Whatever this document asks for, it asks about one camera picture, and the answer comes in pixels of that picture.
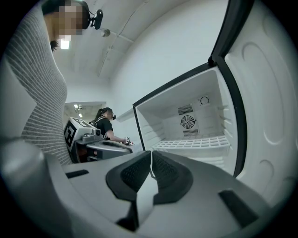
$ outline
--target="woman with ponytail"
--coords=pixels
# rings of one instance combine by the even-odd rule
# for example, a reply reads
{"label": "woman with ponytail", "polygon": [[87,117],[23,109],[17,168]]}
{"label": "woman with ponytail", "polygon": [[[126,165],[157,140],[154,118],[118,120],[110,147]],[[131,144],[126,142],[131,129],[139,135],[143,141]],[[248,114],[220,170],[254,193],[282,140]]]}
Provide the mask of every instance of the woman with ponytail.
{"label": "woman with ponytail", "polygon": [[112,123],[110,121],[115,119],[116,116],[113,115],[113,110],[109,107],[105,107],[98,110],[95,120],[91,122],[91,125],[101,130],[104,139],[122,142],[126,145],[126,139],[122,139],[114,135]]}

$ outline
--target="ceiling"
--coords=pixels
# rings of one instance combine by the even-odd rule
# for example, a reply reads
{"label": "ceiling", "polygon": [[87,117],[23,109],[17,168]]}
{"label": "ceiling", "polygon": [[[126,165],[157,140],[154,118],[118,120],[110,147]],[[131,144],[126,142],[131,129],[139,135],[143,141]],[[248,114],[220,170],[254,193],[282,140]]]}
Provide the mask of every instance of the ceiling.
{"label": "ceiling", "polygon": [[78,114],[82,114],[84,118],[95,118],[99,109],[102,108],[102,104],[97,104],[96,102],[90,103],[76,103],[77,105],[81,105],[82,109],[78,110],[74,107],[75,103],[66,103],[64,106],[64,115],[67,117],[78,117]]}
{"label": "ceiling", "polygon": [[188,0],[85,0],[91,12],[103,11],[101,27],[121,35],[104,38],[91,27],[72,36],[68,50],[54,52],[58,67],[110,79],[121,58],[156,19]]}

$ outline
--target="ceiling light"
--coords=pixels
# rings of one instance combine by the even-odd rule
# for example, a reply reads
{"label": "ceiling light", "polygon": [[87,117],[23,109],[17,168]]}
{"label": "ceiling light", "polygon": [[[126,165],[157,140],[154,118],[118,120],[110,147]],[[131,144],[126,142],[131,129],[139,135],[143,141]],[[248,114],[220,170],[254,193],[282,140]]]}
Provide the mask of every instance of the ceiling light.
{"label": "ceiling light", "polygon": [[69,49],[69,40],[60,40],[60,48],[61,49]]}

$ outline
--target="white wall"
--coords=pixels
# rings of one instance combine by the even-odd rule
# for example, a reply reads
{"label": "white wall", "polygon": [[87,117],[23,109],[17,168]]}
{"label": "white wall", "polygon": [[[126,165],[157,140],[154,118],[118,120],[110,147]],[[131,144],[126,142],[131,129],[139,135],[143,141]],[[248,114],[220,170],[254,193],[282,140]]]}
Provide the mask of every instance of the white wall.
{"label": "white wall", "polygon": [[106,102],[110,96],[109,82],[100,79],[95,74],[74,73],[66,67],[59,67],[66,84],[68,95],[66,103],[70,102]]}
{"label": "white wall", "polygon": [[[208,61],[228,0],[191,0],[156,20],[132,45],[111,78],[107,106],[120,116],[132,104]],[[114,123],[115,134],[140,141],[135,118]]]}

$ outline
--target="vent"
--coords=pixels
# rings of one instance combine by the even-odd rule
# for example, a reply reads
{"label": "vent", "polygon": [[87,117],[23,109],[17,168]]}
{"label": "vent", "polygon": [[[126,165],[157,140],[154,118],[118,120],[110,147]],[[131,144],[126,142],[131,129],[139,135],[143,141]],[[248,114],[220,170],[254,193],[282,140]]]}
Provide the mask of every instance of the vent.
{"label": "vent", "polygon": [[195,121],[196,120],[192,116],[186,115],[182,117],[180,125],[182,125],[185,129],[191,129],[194,127]]}
{"label": "vent", "polygon": [[194,110],[192,109],[191,104],[188,104],[188,105],[186,105],[186,106],[182,106],[182,107],[179,107],[179,108],[178,108],[179,116],[180,116],[180,115],[184,115],[184,114],[191,113],[191,112],[193,112],[193,111],[194,111]]}
{"label": "vent", "polygon": [[199,135],[199,131],[197,129],[193,129],[193,130],[188,130],[188,131],[183,131],[184,136],[185,137],[189,137],[189,136],[198,136]]}

